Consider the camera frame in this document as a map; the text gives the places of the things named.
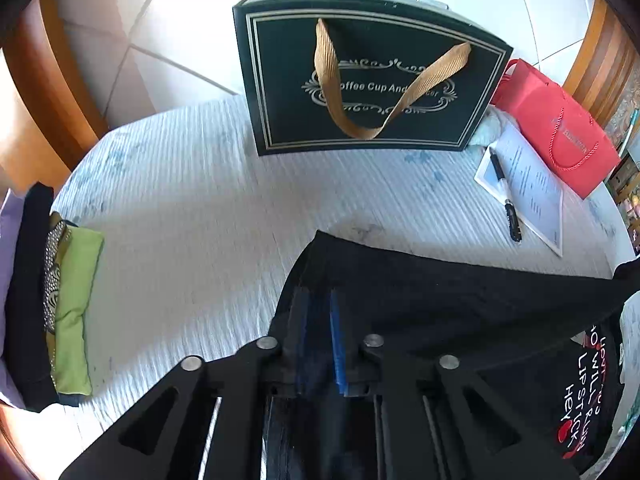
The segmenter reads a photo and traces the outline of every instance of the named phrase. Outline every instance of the gift bag handle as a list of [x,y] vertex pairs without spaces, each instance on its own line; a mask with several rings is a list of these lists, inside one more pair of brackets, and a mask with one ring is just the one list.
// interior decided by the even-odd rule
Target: gift bag handle
[[510,69],[513,65],[519,62],[519,59],[510,59],[507,63],[507,66],[504,68],[504,72],[502,73],[502,80],[507,82],[511,79],[511,74],[507,74],[507,70]]
[[322,18],[318,19],[318,23],[316,23],[314,65],[326,107],[334,123],[345,134],[354,139],[369,140],[377,136],[405,108],[465,66],[469,52],[471,52],[469,43],[461,43],[452,47],[444,56],[420,72],[420,75],[414,79],[409,88],[402,94],[385,122],[382,123],[382,126],[379,128],[364,128],[353,123],[344,113],[342,91],[340,90],[340,71],[338,70],[338,58],[335,55],[334,44],[329,38],[329,33]]
[[[576,168],[580,168],[580,166],[583,165],[588,160],[588,158],[591,155],[593,155],[593,153],[595,153],[595,151],[598,149],[600,142],[597,141],[595,146],[591,148],[591,150],[576,164],[572,166],[560,166],[560,164],[556,162],[556,158],[554,157],[554,140],[556,140],[556,135],[558,134],[558,129],[560,128],[560,123],[562,122],[563,116],[564,116],[564,107],[560,109],[560,115],[558,116],[558,120],[556,121],[556,127],[554,128],[554,132],[551,134],[551,141],[549,142],[549,159],[551,159],[551,163],[554,165],[554,168],[556,168],[556,170],[571,171],[571,170],[575,170]],[[593,124],[593,117],[591,117],[591,115],[589,115],[589,119],[590,119],[590,124]]]

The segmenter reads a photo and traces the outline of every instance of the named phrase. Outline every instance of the black pen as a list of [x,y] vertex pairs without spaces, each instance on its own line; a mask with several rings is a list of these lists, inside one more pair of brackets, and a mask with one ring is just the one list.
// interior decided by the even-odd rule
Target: black pen
[[498,177],[498,188],[505,197],[504,208],[507,211],[507,218],[509,219],[509,234],[511,235],[511,240],[520,243],[522,241],[522,233],[520,232],[520,224],[518,223],[516,208],[513,206],[513,202],[511,201],[511,189],[509,188],[509,183],[504,176],[500,160],[498,160],[498,156],[495,154],[494,150],[489,148],[489,154],[491,155],[491,163],[494,165],[495,176]]

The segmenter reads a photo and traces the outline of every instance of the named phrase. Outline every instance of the white tablecloth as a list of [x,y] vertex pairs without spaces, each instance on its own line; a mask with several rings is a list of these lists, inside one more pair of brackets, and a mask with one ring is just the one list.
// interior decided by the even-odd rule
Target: white tablecloth
[[[443,260],[556,274],[608,278],[633,257],[605,189],[585,202],[565,193],[563,258],[526,228],[514,245],[504,209],[473,180],[481,157],[482,148],[469,147],[258,158],[240,97],[105,136],[54,204],[106,240],[85,320],[94,396],[63,409],[81,447],[183,356],[219,358],[263,335],[289,269],[318,229]],[[627,342],[640,340],[635,312],[625,311]],[[631,386],[618,427],[640,377],[638,354],[626,357]]]

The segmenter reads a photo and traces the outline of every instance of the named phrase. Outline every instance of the red rope handle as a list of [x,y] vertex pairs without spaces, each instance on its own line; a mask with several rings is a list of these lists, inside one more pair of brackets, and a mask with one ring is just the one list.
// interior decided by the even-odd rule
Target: red rope handle
[[[557,162],[556,159],[554,158],[554,140],[556,139],[556,135],[558,134],[558,129],[560,128],[560,123],[562,122],[562,116],[564,116],[564,107],[562,107],[562,109],[560,110],[560,116],[558,117],[558,120],[556,121],[556,127],[554,128],[554,132],[551,134],[551,142],[549,142],[549,158],[551,159],[551,163],[554,165],[554,167],[556,168],[556,170],[561,170],[561,171],[571,171],[571,170],[575,170],[576,168],[580,168],[581,165],[583,165],[588,158],[593,155],[593,153],[596,151],[596,149],[598,148],[598,145],[600,144],[599,142],[596,142],[596,145],[591,149],[591,151],[589,153],[587,153],[580,162],[578,162],[577,164],[574,164],[570,167],[564,167],[564,166],[560,166]],[[590,116],[590,124],[593,124],[593,118]]]

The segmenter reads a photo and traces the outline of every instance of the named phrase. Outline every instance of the gold ribbon handle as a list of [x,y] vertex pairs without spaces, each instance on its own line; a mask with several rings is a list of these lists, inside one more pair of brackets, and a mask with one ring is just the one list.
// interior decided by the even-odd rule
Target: gold ribbon handle
[[385,126],[389,124],[405,108],[411,106],[434,86],[442,83],[445,79],[454,75],[458,70],[466,65],[471,52],[469,43],[458,44],[447,51],[440,59],[431,63],[420,75],[409,85],[409,88],[402,94],[400,100],[391,110],[391,113],[379,128],[364,128],[353,123],[344,113],[342,106],[342,91],[340,90],[340,71],[338,70],[338,58],[335,55],[334,44],[329,38],[326,25],[322,18],[316,24],[316,54],[314,65],[318,81],[329,115],[334,123],[345,134],[354,139],[369,140],[377,136]]

